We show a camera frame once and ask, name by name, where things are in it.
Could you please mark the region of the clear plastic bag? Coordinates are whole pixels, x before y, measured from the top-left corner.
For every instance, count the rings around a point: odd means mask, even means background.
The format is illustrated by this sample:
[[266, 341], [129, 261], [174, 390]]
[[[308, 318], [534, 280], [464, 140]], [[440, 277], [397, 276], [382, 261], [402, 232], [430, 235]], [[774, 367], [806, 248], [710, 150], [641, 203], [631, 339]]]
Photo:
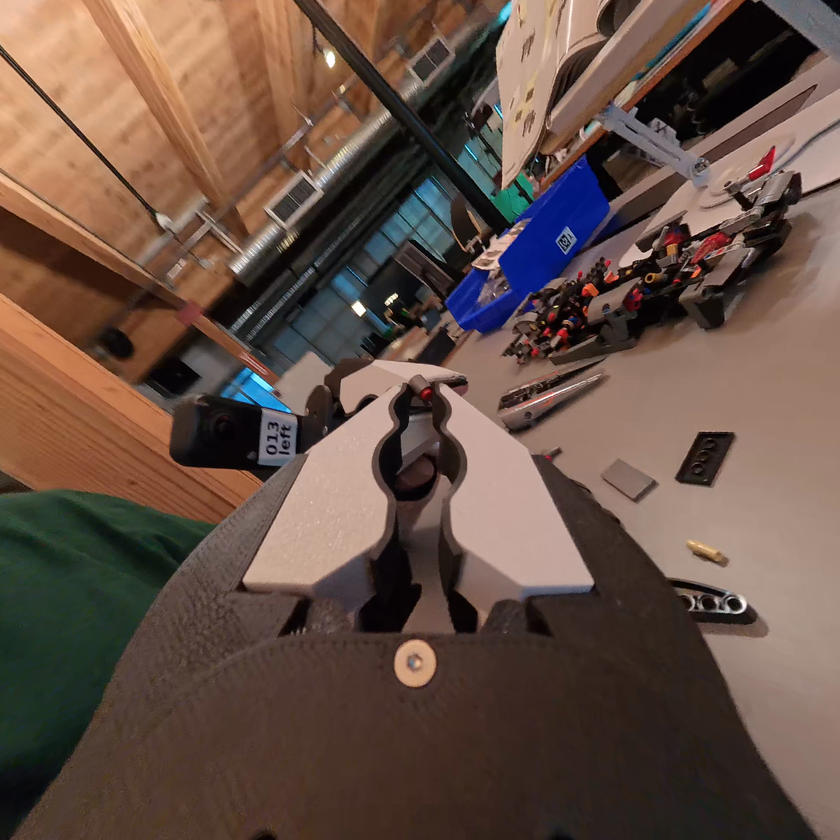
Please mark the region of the clear plastic bag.
[[500, 266], [501, 256], [516, 241], [529, 221], [527, 218], [521, 219], [504, 234], [492, 237], [487, 247], [471, 262], [472, 267], [485, 271], [497, 270]]

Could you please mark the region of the white rounded mat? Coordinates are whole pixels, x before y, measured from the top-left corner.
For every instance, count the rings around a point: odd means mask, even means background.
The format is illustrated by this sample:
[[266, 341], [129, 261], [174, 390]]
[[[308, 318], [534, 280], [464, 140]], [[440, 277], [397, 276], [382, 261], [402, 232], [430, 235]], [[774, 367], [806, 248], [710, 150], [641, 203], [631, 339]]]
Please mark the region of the white rounded mat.
[[834, 121], [813, 133], [806, 131], [774, 130], [762, 153], [740, 150], [739, 157], [710, 176], [700, 200], [702, 208], [713, 208], [734, 199], [736, 192], [751, 194], [776, 172], [789, 169], [798, 158], [813, 146], [838, 133], [839, 122]]

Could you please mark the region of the silver ventilation duct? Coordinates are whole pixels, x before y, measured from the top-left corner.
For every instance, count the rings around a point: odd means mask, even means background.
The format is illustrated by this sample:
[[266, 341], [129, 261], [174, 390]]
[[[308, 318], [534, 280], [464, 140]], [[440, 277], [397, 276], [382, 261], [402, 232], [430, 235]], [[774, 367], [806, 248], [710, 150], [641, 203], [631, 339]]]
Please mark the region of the silver ventilation duct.
[[322, 164], [315, 174], [310, 175], [314, 183], [322, 189], [323, 195], [320, 200], [289, 229], [279, 226], [266, 215], [266, 225], [246, 242], [238, 255], [228, 261], [227, 266], [234, 278], [248, 285], [251, 276], [257, 272], [258, 263], [279, 246], [292, 244], [314, 211], [320, 209], [328, 196], [336, 193], [369, 163], [399, 127], [400, 123], [384, 108], [380, 108], [372, 117], [363, 121], [332, 158]]

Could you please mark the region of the black ceiling pipe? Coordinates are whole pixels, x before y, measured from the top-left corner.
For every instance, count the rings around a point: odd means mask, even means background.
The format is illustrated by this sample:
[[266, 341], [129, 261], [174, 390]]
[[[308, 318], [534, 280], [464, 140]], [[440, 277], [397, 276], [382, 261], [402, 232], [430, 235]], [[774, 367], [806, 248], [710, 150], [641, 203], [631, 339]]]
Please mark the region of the black ceiling pipe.
[[426, 151], [433, 162], [475, 208], [480, 218], [496, 235], [508, 228], [508, 221], [479, 185], [438, 141], [438, 138], [420, 118], [415, 109], [383, 77], [366, 57], [353, 39], [334, 20], [330, 12], [319, 1], [296, 1], [295, 4], [307, 16], [335, 48], [353, 72], [363, 81], [395, 121], [401, 124], [416, 142]]

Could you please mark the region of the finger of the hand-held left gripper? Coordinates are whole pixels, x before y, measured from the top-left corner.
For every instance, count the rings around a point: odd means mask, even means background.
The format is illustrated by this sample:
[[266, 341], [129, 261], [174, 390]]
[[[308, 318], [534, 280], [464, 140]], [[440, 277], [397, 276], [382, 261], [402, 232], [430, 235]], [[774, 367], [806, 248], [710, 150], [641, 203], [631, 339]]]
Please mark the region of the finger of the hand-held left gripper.
[[430, 385], [442, 382], [460, 395], [468, 391], [467, 378], [449, 368], [417, 362], [376, 360], [373, 362], [373, 393], [380, 396], [394, 385], [408, 383], [416, 376]]
[[356, 413], [361, 404], [377, 399], [394, 385], [403, 383], [402, 366], [364, 366], [342, 378], [339, 401], [345, 415]]

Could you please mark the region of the lego vehicle model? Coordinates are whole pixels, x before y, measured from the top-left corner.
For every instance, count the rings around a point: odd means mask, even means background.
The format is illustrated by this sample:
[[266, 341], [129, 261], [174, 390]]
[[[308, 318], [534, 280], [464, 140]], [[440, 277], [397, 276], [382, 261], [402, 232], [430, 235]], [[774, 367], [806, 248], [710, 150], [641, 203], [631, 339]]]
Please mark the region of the lego vehicle model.
[[753, 271], [789, 237], [787, 214], [802, 198], [802, 175], [760, 164], [727, 192], [737, 216], [694, 234], [680, 213], [637, 241], [640, 259], [612, 269], [599, 258], [576, 278], [529, 294], [502, 356], [561, 365], [630, 350], [663, 321], [721, 327]]

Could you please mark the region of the silver pointed lego panel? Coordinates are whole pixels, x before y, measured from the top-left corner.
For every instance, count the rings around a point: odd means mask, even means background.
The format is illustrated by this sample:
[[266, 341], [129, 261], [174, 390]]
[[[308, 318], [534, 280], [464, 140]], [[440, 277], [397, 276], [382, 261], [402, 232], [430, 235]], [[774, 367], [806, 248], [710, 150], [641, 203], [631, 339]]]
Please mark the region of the silver pointed lego panel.
[[598, 364], [606, 355], [561, 364], [555, 371], [504, 392], [497, 416], [504, 428], [517, 433], [540, 423], [545, 417], [592, 392], [606, 380]]

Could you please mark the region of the grey flat lego tile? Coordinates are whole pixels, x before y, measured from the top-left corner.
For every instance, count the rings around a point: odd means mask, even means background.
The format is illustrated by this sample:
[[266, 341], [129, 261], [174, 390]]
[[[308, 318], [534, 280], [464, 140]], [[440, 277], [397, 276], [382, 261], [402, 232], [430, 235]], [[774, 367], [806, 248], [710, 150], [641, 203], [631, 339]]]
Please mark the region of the grey flat lego tile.
[[655, 478], [618, 458], [601, 473], [610, 487], [634, 503], [646, 498], [658, 486]]

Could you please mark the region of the blue plastic bin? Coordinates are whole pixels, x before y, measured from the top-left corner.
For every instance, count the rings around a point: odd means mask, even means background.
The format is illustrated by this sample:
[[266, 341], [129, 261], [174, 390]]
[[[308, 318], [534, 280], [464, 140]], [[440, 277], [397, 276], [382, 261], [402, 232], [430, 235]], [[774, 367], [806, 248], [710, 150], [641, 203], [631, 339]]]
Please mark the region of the blue plastic bin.
[[465, 331], [488, 333], [501, 327], [525, 297], [558, 277], [600, 227], [610, 209], [592, 168], [582, 158], [562, 174], [518, 217], [527, 220], [500, 255], [508, 289], [479, 303], [489, 272], [474, 268], [446, 299], [446, 307]]

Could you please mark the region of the person's green shirt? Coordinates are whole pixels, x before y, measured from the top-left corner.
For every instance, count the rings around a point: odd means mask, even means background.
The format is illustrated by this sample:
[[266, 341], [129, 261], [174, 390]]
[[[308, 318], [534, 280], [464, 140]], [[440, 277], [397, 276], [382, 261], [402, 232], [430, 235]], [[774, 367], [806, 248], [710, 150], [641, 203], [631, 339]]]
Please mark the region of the person's green shirt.
[[2, 495], [2, 838], [71, 756], [150, 605], [214, 529], [90, 492]]

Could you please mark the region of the white vent grille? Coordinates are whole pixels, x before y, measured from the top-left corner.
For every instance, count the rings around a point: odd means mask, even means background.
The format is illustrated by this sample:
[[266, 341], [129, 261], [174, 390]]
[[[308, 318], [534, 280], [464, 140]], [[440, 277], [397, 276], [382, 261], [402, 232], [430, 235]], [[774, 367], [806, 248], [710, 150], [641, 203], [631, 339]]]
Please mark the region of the white vent grille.
[[293, 227], [322, 197], [310, 175], [297, 172], [264, 207], [266, 215], [285, 229]]
[[426, 46], [408, 63], [408, 70], [424, 87], [449, 68], [455, 51], [443, 36], [431, 38]]

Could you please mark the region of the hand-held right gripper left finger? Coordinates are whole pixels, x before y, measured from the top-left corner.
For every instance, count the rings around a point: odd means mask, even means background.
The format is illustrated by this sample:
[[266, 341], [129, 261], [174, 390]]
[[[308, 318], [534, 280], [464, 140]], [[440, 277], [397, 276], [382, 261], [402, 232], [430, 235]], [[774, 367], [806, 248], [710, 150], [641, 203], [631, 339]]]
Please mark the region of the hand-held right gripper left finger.
[[281, 634], [396, 634], [417, 605], [394, 484], [413, 391], [392, 386], [305, 455], [242, 583], [294, 597]]

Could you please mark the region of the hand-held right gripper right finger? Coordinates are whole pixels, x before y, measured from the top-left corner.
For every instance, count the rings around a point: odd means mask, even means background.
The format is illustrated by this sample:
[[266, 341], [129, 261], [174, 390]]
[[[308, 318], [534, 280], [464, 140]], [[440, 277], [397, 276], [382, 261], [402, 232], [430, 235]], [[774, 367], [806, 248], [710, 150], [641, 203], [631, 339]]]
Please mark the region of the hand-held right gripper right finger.
[[581, 550], [539, 460], [448, 385], [432, 389], [441, 509], [439, 577], [455, 634], [473, 634], [505, 601], [591, 594]]

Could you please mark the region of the black lego plate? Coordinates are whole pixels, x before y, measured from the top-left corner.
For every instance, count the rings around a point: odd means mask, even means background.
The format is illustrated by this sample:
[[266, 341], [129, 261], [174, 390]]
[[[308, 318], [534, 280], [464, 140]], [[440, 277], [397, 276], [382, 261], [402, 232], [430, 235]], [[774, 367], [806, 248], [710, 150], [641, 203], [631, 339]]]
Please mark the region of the black lego plate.
[[699, 432], [675, 480], [693, 487], [712, 487], [736, 437], [733, 432]]

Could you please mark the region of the black curved lego beam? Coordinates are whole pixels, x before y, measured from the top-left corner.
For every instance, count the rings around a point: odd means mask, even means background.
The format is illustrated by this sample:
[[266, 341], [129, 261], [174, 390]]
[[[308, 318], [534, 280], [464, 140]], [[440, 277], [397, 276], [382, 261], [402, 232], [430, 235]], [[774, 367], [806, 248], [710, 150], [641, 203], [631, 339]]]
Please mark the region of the black curved lego beam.
[[744, 627], [759, 621], [743, 595], [695, 581], [668, 578], [668, 583], [696, 623]]

